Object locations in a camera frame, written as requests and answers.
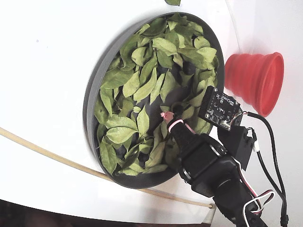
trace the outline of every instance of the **round tray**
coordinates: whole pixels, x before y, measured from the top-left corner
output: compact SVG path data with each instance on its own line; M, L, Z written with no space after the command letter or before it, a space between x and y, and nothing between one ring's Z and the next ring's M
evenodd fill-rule
M88 83L88 87L86 90L85 98L84 98L84 105L83 105L83 122L84 122L84 128L87 133L87 139L89 142L89 145L95 154L100 166L102 167L103 171L111 177L116 183L128 187L128 188L149 188L156 186L158 184L161 184L168 179L172 178L174 175L176 175L176 171L167 168L165 171L160 173L153 173L153 174L138 174L137 176L128 176L125 174L120 175L110 175L107 170L102 166L101 160L99 159L99 144L97 140L97 127L98 127L98 121L94 116L94 108L95 108L95 102L97 99L97 95L99 94L99 89L101 85L101 81L104 77L105 72L107 71L107 68L109 67L111 61L113 60L114 56L118 53L121 46L127 39L134 34L137 30L139 30L144 24L147 24L154 19L158 17L170 17L176 12L162 14L154 18L148 18L146 20L142 20L135 25L127 28L116 40L114 40L111 45L106 49L105 53L100 57L98 63L96 64L93 73L91 75L91 78ZM211 47L215 48L217 50L217 57L219 60L219 67L217 69L217 80L218 85L217 88L221 91L223 91L224 88L224 60L223 60L223 54L222 50L219 44L219 41L206 22L204 22L202 19L188 13L178 12L181 16L187 16L187 19L189 21L195 22L202 26L204 31L205 38L209 41L211 44ZM168 101L166 101L166 104L172 104L178 100L181 99L180 91L172 92L173 94L170 95L170 98L168 96ZM151 106L146 107L146 112L150 117L150 128L155 128L156 125L159 124L159 122L162 121L162 118L159 114L151 114L153 112L156 113L155 108L158 108L157 113L160 113L160 102L157 102L157 100L154 101L154 103Z

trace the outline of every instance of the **wooden stick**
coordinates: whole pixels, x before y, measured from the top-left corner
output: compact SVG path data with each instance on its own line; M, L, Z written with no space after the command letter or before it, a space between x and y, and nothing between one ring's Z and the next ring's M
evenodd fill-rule
M102 179L105 179L105 180L108 180L108 181L112 181L113 180L107 176L106 174L104 173L101 173L101 172L98 172L96 170L93 170L93 169L90 169L86 166L83 166L83 165L80 165L78 163L75 163L73 161L70 161L64 157L61 157L57 154L54 154L46 149L43 149L39 146L37 146L36 144L33 144L3 128L0 127L0 135L6 137L7 139L15 142L15 143L18 143L28 149L31 149L41 155L44 155L46 157L49 157L55 161L58 161L58 162L61 162L63 164L66 164L67 166L70 166L70 167L73 167L75 169L78 169L80 171L83 171L85 173L88 173L88 174L91 174L91 175L94 175L94 176L97 176L97 177L100 177ZM151 194L151 195L154 195L154 196L158 196L158 197L161 197L161 198L165 198L165 199L168 199L168 200L174 200L174 201L179 201L179 202L183 202L183 203L187 203L187 204L192 204L192 205L197 205L197 206L202 206L202 207L209 207L209 208L213 208L212 204L206 204L206 203L202 203L202 202L195 202L195 201L190 201L190 200L185 200L185 199L182 199L180 197L177 197L177 196L172 196L172 195L169 195L169 194L166 194L166 193L162 193L162 192L156 192L156 191L153 191L153 190L150 190L150 189L137 189L138 191L141 191L141 192L145 192L145 193L148 193L148 194Z

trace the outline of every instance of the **white surface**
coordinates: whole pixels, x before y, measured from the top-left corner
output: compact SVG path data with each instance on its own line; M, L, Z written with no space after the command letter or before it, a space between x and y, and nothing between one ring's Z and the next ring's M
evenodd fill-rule
M284 180L290 227L302 226L302 127L303 121L303 1L257 0L228 1L231 4L243 52L268 54L280 52L285 63L284 82L280 98L268 116L275 139L277 159ZM252 111L248 105L244 110ZM266 127L258 120L243 118L243 125L256 130L261 153L270 174L275 176L270 138ZM246 177L258 193L272 188L265 177L256 154L252 154ZM281 200L276 196L265 208L262 219L269 227L280 226ZM231 222L216 211L214 227L232 227Z
M51 152L101 171L82 123L87 82L113 38L147 15L201 17L225 59L237 49L223 0L11 0L0 3L0 126ZM161 200L82 173L0 137L0 199L75 216L150 223L209 222L208 208ZM156 190L211 202L178 176ZM116 194L125 195L117 198Z

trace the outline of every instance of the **red silicone cup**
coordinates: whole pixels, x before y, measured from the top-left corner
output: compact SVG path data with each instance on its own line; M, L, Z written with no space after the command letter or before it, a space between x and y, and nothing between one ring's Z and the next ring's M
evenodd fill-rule
M225 64L225 87L268 116L279 98L284 76L280 53L233 54Z

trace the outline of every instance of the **circuit board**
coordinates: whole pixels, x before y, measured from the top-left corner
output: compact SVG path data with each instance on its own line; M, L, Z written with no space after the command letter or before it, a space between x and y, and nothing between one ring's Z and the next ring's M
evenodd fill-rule
M200 118L229 131L232 125L240 125L242 115L237 117L231 125L232 119L238 113L241 113L240 103L233 97L220 92L213 86L207 87L198 114Z

